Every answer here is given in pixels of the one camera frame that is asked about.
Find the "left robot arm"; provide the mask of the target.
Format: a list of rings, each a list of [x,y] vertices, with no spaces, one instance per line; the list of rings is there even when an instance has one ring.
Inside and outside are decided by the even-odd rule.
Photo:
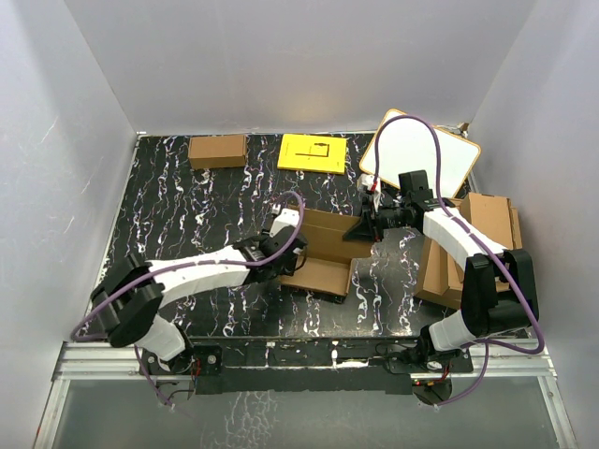
[[[104,338],[111,346],[136,345],[167,370],[183,373],[193,349],[183,329],[159,314],[169,303],[198,293],[263,283],[294,274],[308,240],[286,226],[274,236],[262,233],[213,252],[177,260],[146,261],[130,253],[111,267],[91,294]]]

